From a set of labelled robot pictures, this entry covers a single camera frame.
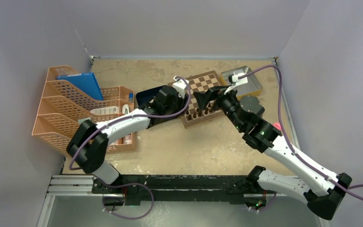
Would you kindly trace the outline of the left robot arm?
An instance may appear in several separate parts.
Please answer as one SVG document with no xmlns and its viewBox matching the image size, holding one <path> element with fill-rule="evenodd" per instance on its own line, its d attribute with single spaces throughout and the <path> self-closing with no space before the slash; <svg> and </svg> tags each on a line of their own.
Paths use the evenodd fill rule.
<svg viewBox="0 0 363 227">
<path fill-rule="evenodd" d="M 163 86 L 151 101 L 126 115 L 97 123 L 85 120 L 66 152 L 86 174 L 99 178 L 109 193 L 117 193 L 122 187 L 121 174 L 105 160 L 108 146 L 127 135 L 177 118 L 186 111 L 190 96 L 183 88 Z"/>
</svg>

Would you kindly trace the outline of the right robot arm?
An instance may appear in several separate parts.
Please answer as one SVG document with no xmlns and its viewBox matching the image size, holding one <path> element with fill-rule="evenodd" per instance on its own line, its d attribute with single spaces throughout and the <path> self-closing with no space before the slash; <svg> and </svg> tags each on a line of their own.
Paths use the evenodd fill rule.
<svg viewBox="0 0 363 227">
<path fill-rule="evenodd" d="M 251 148 L 266 154 L 292 171 L 296 177 L 275 174 L 257 166 L 246 180 L 251 192 L 261 189 L 278 192 L 307 205 L 318 217 L 332 220 L 350 186 L 352 178 L 337 174 L 301 152 L 274 125 L 263 119 L 265 108 L 255 96 L 237 99 L 236 91 L 226 86 L 211 87 L 206 92 L 194 92 L 199 110 L 213 102 L 212 110 L 222 110 L 243 134 L 242 139 Z"/>
</svg>

